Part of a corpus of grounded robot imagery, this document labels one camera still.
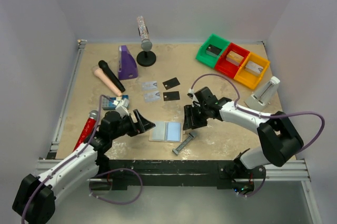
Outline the white gold credit card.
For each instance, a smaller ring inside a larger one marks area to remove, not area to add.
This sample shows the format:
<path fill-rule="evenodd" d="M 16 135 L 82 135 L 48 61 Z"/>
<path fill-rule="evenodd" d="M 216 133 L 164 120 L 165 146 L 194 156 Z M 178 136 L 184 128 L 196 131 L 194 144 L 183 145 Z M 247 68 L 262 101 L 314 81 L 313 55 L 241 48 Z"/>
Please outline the white gold credit card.
<path fill-rule="evenodd" d="M 161 98 L 159 91 L 148 92 L 144 94 L 144 101 L 145 102 L 154 102 Z"/>

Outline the black credit card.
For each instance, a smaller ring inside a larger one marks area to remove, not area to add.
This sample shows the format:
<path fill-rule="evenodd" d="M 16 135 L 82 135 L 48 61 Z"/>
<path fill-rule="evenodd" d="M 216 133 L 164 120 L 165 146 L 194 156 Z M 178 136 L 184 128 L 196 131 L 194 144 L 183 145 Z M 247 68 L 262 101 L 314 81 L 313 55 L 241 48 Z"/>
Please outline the black credit card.
<path fill-rule="evenodd" d="M 179 91 L 163 92 L 163 99 L 164 102 L 180 100 L 180 92 Z"/>
<path fill-rule="evenodd" d="M 165 87 L 166 90 L 169 90 L 169 89 L 172 89 L 172 88 L 180 85 L 180 82 L 179 82 L 179 80 L 176 77 L 174 77 L 172 79 L 164 81 L 163 85 L 164 85 L 164 87 Z"/>

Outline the silver credit card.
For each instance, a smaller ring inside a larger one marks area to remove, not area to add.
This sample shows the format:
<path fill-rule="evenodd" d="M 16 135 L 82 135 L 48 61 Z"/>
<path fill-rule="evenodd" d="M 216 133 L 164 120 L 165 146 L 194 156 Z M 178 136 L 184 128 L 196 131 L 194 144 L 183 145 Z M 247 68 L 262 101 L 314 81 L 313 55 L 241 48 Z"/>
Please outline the silver credit card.
<path fill-rule="evenodd" d="M 142 83 L 142 91 L 157 90 L 157 81 L 148 81 Z"/>

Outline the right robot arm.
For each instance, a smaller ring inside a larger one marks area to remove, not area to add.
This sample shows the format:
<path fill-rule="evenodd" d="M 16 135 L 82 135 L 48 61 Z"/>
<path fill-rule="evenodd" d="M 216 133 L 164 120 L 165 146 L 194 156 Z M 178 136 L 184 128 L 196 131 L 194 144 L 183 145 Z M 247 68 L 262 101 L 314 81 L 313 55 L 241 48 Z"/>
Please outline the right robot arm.
<path fill-rule="evenodd" d="M 218 99 L 208 87 L 187 94 L 190 105 L 184 106 L 183 129 L 207 126 L 208 119 L 233 123 L 259 137 L 260 146 L 248 149 L 237 156 L 237 162 L 248 170 L 272 164 L 283 166 L 304 146 L 303 140 L 285 113 L 258 113 L 244 109 L 229 98 Z"/>

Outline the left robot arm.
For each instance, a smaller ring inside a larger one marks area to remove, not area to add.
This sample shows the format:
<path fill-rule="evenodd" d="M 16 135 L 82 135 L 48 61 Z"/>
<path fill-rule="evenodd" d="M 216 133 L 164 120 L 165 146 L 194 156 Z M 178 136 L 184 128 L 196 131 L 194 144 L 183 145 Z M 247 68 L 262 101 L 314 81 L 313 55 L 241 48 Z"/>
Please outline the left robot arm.
<path fill-rule="evenodd" d="M 38 176 L 28 174 L 19 185 L 12 209 L 22 223 L 47 223 L 71 190 L 98 175 L 100 166 L 108 162 L 105 153 L 113 140 L 128 135 L 134 137 L 155 127 L 138 110 L 122 113 L 109 111 L 96 123 L 84 143 L 68 157 Z"/>

